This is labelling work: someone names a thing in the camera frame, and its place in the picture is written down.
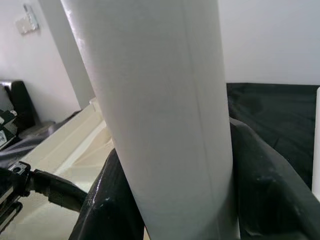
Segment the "white paper roll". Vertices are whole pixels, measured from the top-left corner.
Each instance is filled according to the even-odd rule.
[[[234,236],[215,0],[63,0],[151,240]]]
[[[320,88],[316,91],[312,192],[320,201]]]

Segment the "light switch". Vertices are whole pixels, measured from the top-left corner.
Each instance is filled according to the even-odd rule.
[[[39,28],[39,24],[31,7],[27,4],[24,4],[23,8],[25,10],[26,16],[15,22],[15,26],[21,35],[36,31]]]

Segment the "black fabric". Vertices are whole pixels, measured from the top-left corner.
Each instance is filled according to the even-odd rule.
[[[318,87],[227,84],[230,117],[250,126],[287,159],[310,189]]]

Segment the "black cloth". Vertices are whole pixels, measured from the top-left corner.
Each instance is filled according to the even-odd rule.
[[[318,87],[227,84],[230,117],[247,124],[280,153],[310,189]]]

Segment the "white wall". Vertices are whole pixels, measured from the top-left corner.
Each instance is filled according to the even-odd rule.
[[[80,109],[73,86],[37,0],[30,0],[40,31],[21,36],[15,20],[23,0],[0,1],[0,79],[21,79],[41,121],[61,121]]]
[[[320,1],[219,0],[227,82],[320,85]]]

